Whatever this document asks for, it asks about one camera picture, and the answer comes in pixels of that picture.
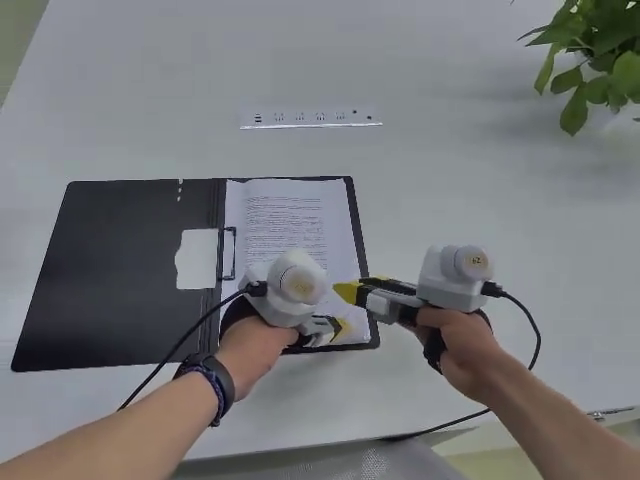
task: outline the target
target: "white table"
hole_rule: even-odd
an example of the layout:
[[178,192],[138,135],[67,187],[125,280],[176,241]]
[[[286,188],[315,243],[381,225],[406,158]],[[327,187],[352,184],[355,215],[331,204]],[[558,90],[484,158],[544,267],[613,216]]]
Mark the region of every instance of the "white table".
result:
[[[515,38],[554,1],[51,0],[0,114],[0,460],[113,411],[151,366],[18,375],[71,180],[348,174],[372,273],[479,243],[544,334],[537,373],[585,410],[640,403],[637,151],[559,131]],[[373,104],[384,126],[240,131],[254,105]],[[507,303],[504,346],[533,349]],[[283,358],[188,458],[408,433],[476,409],[382,328],[368,352]],[[154,386],[172,374],[167,368]]]

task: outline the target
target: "power outlet strip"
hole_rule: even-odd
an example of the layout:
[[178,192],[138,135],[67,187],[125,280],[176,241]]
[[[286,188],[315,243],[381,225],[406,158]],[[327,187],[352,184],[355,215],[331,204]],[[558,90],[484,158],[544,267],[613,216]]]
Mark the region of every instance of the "power outlet strip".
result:
[[240,129],[376,127],[381,125],[382,121],[372,107],[254,108],[242,114]]

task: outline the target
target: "black folder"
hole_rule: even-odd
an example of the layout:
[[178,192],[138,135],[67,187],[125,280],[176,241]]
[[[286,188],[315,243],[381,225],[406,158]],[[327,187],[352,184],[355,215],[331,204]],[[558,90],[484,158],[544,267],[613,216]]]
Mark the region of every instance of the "black folder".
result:
[[[346,184],[362,276],[367,261],[351,177]],[[222,257],[227,179],[72,182],[58,213],[11,364],[16,372],[159,362],[177,339],[221,300],[215,289],[176,288],[174,257],[183,230],[217,228]],[[218,261],[221,280],[222,261]],[[214,315],[172,358],[214,352]],[[285,353],[377,348],[375,321],[367,344]]]

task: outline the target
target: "bracelet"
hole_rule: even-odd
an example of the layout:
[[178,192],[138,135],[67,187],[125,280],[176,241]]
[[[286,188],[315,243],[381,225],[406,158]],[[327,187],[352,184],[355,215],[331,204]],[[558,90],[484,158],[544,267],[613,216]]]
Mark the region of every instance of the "bracelet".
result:
[[226,406],[225,396],[222,391],[222,385],[220,383],[220,379],[214,372],[212,372],[211,370],[207,370],[206,368],[201,367],[200,365],[193,365],[193,366],[187,367],[182,374],[186,375],[187,373],[191,373],[191,372],[198,372],[202,374],[209,382],[209,385],[211,385],[211,388],[213,388],[213,391],[216,394],[216,397],[218,397],[218,411],[216,412],[216,416],[213,417],[213,421],[209,424],[210,427],[217,427],[220,425],[220,420],[222,419],[222,416],[227,412],[225,410],[225,406]]

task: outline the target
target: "white paper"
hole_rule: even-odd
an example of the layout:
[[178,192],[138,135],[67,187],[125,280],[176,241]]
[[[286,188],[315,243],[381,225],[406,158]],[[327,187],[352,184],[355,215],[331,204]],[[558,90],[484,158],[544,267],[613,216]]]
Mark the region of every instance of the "white paper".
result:
[[[238,280],[247,266],[273,260],[295,247],[307,250],[327,270],[331,283],[360,277],[347,190],[342,180],[227,181],[225,224],[238,229]],[[223,298],[236,290],[237,281],[224,282]],[[371,340],[366,312],[348,305],[333,290],[321,301],[317,314],[347,320],[349,329],[334,345]]]

